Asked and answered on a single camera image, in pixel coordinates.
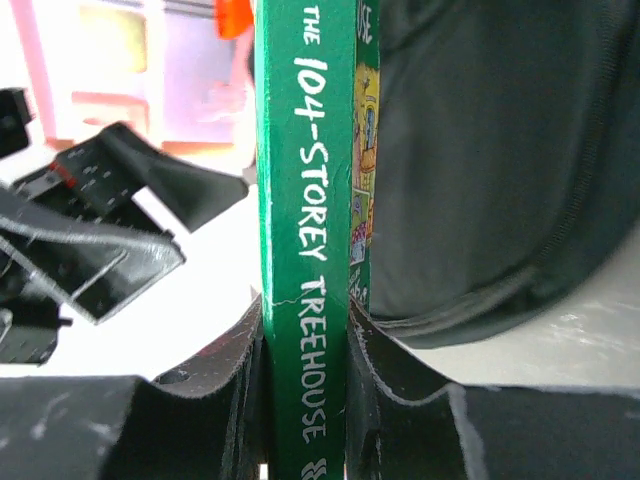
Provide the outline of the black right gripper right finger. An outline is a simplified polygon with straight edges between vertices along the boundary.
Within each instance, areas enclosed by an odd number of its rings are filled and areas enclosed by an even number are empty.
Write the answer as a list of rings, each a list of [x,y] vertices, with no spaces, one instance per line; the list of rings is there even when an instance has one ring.
[[[346,469],[350,479],[485,479],[465,389],[350,304]]]

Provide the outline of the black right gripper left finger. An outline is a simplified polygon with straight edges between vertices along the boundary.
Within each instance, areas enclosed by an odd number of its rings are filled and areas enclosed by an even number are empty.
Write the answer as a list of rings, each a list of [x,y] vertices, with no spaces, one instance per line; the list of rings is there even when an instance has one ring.
[[[103,479],[257,479],[261,460],[262,309],[255,298],[221,337],[138,384]]]

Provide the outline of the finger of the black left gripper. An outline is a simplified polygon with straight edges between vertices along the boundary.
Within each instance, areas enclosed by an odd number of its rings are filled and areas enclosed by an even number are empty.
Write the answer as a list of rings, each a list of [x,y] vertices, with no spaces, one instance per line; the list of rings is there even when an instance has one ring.
[[[167,155],[122,122],[59,153],[54,171],[103,217],[148,188],[191,232],[248,194],[242,178]]]

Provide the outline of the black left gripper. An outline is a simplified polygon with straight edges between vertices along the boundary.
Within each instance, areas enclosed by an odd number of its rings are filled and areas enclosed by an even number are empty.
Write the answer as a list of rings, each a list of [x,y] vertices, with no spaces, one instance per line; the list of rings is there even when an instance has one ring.
[[[1,157],[30,146],[25,90],[1,90]],[[65,217],[1,189],[1,363],[42,365],[73,321],[114,316],[183,265],[179,246],[154,235]]]

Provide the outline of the black student backpack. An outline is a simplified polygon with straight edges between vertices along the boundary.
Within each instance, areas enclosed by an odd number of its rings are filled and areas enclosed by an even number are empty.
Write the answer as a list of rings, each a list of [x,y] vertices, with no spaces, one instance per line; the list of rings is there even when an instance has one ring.
[[[385,1],[370,308],[422,348],[558,303],[639,219],[635,1]]]

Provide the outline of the orange bowl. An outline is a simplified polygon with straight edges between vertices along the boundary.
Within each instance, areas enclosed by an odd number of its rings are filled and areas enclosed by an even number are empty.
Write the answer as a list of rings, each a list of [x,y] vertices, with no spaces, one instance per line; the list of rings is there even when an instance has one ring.
[[[251,0],[214,0],[214,20],[218,36],[233,40],[254,23]]]

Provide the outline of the pink three-tier shelf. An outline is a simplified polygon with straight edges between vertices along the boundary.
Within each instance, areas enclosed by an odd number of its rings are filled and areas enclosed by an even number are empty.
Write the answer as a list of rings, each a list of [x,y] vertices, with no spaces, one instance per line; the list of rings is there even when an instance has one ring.
[[[253,25],[218,36],[213,1],[5,1],[1,82],[26,89],[52,147],[121,121],[198,155],[245,140],[252,42]]]

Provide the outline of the green puzzle book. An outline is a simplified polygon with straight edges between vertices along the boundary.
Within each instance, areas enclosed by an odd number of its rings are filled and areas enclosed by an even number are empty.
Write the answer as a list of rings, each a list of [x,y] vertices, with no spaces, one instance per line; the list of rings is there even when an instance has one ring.
[[[273,479],[345,475],[347,325],[369,303],[375,1],[260,1],[255,87]]]

